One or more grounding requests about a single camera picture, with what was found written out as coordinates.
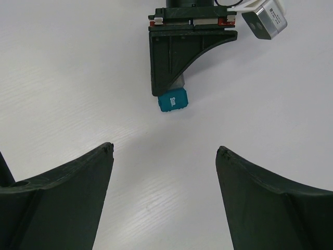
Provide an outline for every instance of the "tabletop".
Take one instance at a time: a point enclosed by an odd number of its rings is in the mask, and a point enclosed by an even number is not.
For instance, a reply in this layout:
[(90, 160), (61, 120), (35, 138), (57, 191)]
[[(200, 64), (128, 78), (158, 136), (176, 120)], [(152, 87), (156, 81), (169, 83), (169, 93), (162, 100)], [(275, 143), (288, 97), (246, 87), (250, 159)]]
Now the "tabletop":
[(333, 190), (333, 2), (287, 1), (288, 28), (238, 40), (185, 73), (189, 106), (151, 94), (148, 19), (163, 0), (4, 0), (0, 150), (16, 180), (104, 142), (115, 162), (94, 250), (233, 249), (215, 156), (224, 145)]

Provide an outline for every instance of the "black cable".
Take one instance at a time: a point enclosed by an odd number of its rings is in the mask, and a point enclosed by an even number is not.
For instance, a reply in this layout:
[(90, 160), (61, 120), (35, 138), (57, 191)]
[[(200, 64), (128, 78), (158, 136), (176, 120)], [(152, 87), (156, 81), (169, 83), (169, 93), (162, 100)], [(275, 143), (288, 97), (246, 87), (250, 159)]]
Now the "black cable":
[[(216, 4), (219, 5), (219, 6), (223, 6), (221, 4), (219, 4), (219, 1), (218, 0), (215, 0)], [(232, 4), (232, 5), (229, 5), (229, 6), (226, 6), (227, 8), (232, 8), (232, 7), (235, 7), (237, 5), (240, 5), (242, 2), (244, 2), (244, 0), (240, 0), (239, 2), (235, 3), (235, 4)]]

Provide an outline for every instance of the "black cylinder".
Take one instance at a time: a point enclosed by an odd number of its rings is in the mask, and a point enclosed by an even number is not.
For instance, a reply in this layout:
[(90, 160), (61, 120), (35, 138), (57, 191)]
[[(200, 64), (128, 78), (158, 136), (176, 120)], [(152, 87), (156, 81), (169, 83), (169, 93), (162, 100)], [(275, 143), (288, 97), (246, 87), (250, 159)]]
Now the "black cylinder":
[(214, 0), (166, 0), (167, 8), (214, 6)]

